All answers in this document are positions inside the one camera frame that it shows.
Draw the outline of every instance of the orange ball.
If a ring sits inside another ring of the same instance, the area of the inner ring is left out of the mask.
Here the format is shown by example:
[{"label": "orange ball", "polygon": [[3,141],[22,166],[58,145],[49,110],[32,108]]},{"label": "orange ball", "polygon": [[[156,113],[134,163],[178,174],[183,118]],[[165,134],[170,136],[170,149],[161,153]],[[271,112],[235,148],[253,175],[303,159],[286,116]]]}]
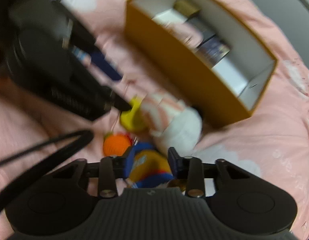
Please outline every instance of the orange ball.
[{"label": "orange ball", "polygon": [[130,140],[123,134],[109,135],[103,143],[103,154],[105,156],[122,156],[128,147]]}]

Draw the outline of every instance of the plush toy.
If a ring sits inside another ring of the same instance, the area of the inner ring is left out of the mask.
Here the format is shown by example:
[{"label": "plush toy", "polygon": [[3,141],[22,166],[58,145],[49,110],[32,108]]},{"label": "plush toy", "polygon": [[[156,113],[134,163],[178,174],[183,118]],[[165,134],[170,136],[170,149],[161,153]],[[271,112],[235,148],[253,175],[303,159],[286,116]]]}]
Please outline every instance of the plush toy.
[{"label": "plush toy", "polygon": [[152,188],[173,179],[167,158],[150,143],[138,142],[134,151],[132,168],[126,182],[133,188]]},{"label": "plush toy", "polygon": [[131,146],[130,138],[125,134],[107,134],[103,142],[103,154],[105,156],[122,156]]},{"label": "plush toy", "polygon": [[166,92],[147,95],[140,112],[154,144],[165,155],[174,147],[180,156],[186,156],[199,141],[202,120],[198,112]]}]

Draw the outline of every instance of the white stuffed toy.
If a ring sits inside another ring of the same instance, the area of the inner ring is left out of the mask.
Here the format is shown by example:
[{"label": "white stuffed toy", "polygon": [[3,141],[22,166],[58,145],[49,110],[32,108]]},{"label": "white stuffed toy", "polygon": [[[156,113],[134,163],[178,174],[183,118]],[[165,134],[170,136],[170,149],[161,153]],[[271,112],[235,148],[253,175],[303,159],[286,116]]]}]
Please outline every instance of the white stuffed toy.
[{"label": "white stuffed toy", "polygon": [[167,155],[169,147],[174,147],[180,156],[187,156],[199,141],[201,117],[182,100],[159,91],[142,100],[140,111],[161,153]]}]

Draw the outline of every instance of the black cable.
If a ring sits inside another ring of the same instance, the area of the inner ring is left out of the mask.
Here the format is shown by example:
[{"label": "black cable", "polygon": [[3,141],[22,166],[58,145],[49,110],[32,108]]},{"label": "black cable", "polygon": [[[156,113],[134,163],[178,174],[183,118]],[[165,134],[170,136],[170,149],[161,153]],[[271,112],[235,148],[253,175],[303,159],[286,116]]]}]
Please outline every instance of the black cable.
[{"label": "black cable", "polygon": [[21,174],[18,178],[10,182],[0,192],[0,212],[25,189],[34,184],[34,182],[36,182],[46,173],[57,167],[59,164],[63,163],[65,160],[70,158],[72,155],[74,155],[76,152],[84,148],[86,145],[88,145],[93,139],[93,133],[90,130],[81,130],[70,134],[62,135],[56,138],[52,138],[28,150],[17,153],[11,157],[8,157],[0,161],[0,166],[2,166],[30,152],[36,151],[48,144],[56,143],[76,136],[79,136],[79,138],[73,141],[72,143],[64,146],[63,148],[57,150],[49,157],[37,163],[35,166],[33,166],[32,168],[28,169],[23,174]]}]

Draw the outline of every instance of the ribbed black surface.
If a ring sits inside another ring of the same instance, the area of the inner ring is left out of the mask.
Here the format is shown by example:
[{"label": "ribbed black surface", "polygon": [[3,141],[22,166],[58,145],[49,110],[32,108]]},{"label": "ribbed black surface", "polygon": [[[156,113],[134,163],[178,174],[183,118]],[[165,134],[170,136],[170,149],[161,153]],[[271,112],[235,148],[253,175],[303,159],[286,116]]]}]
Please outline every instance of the ribbed black surface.
[{"label": "ribbed black surface", "polygon": [[202,199],[185,197],[176,189],[126,189],[122,196],[102,200],[91,216],[66,233],[25,236],[9,240],[296,240],[288,231],[251,236],[234,231],[215,219]]}]

